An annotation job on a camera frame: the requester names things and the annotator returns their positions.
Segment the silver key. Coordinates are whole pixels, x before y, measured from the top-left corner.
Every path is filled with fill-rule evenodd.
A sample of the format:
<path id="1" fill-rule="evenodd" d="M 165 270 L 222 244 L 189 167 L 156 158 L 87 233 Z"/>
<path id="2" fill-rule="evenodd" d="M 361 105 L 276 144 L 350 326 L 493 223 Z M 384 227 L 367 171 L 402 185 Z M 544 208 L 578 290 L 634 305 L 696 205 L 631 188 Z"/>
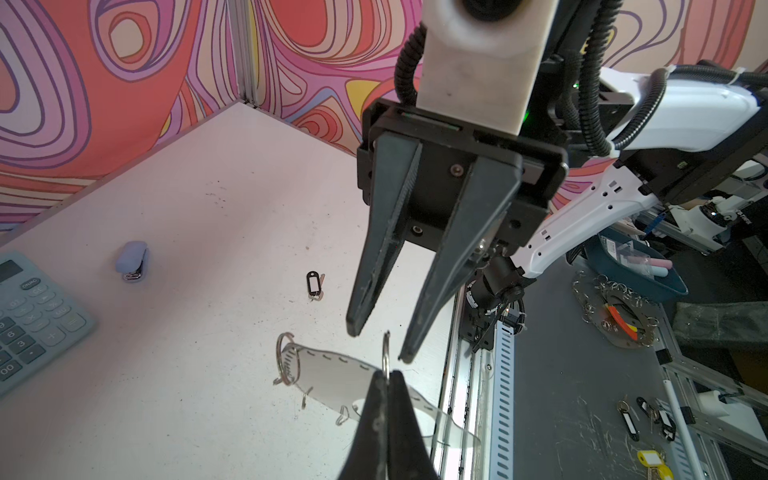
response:
<path id="1" fill-rule="evenodd" d="M 324 295 L 324 290 L 323 290 L 323 282 L 324 282 L 324 278 L 325 278 L 325 275 L 324 275 L 324 274 L 321 274 L 321 276 L 322 276 L 322 295 L 321 295 L 319 298 L 311 298 L 311 297 L 309 296 L 309 297 L 310 297 L 312 300 L 317 300 L 317 301 L 319 301 L 319 300 L 321 300 L 321 299 L 323 298 L 323 295 Z"/>

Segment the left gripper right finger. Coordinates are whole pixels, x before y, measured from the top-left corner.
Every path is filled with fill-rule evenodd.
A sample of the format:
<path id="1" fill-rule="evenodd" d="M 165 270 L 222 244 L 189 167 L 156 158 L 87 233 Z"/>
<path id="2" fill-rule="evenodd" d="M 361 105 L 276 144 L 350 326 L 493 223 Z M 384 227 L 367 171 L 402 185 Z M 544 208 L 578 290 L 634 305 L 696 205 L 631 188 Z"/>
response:
<path id="1" fill-rule="evenodd" d="M 404 376 L 390 373 L 388 381 L 387 473 L 394 480 L 437 480 L 422 439 Z"/>

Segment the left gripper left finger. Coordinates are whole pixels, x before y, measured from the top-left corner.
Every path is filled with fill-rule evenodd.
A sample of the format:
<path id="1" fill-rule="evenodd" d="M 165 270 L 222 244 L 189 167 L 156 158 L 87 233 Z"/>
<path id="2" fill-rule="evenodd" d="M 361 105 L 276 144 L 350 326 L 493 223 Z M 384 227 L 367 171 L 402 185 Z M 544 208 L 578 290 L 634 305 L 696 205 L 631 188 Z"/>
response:
<path id="1" fill-rule="evenodd" d="M 376 371 L 371 378 L 351 449 L 339 479 L 387 478 L 388 387 L 386 375 L 382 371 Z"/>

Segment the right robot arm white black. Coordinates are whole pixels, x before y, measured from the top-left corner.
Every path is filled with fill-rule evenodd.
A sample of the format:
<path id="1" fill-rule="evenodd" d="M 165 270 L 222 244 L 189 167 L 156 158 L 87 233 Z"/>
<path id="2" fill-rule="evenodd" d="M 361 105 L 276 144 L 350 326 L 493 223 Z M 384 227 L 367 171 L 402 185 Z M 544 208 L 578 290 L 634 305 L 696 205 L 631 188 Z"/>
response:
<path id="1" fill-rule="evenodd" d="M 434 254 L 400 352 L 465 290 L 492 323 L 559 257 L 620 219 L 681 204 L 767 145 L 767 77 L 701 61 L 608 69 L 618 1 L 430 1 L 394 100 L 362 116 L 369 208 L 346 312 L 366 325 L 406 243 Z"/>

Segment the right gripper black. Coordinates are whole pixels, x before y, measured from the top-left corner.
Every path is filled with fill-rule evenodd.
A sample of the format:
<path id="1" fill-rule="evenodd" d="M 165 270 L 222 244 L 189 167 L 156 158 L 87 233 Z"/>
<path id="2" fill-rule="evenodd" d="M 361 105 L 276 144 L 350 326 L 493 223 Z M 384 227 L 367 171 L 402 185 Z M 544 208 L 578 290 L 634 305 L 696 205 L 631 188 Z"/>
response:
<path id="1" fill-rule="evenodd" d="M 370 212 L 347 333 L 361 334 L 404 245 L 407 224 L 407 240 L 432 251 L 438 246 L 398 356 L 412 363 L 437 314 L 478 268 L 493 236 L 509 252 L 527 247 L 566 173 L 567 154 L 555 145 L 374 101 L 362 114 L 357 150 L 357 185 Z"/>

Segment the black key tag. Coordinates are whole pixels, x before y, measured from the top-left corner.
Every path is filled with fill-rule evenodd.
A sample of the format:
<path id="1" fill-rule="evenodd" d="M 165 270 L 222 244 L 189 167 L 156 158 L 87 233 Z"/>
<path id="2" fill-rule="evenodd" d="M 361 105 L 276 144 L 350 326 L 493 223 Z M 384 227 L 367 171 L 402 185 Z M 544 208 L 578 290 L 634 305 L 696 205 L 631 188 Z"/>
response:
<path id="1" fill-rule="evenodd" d="M 317 271 L 309 271 L 306 274 L 308 295 L 311 298 L 319 298 L 322 295 L 322 276 Z"/>

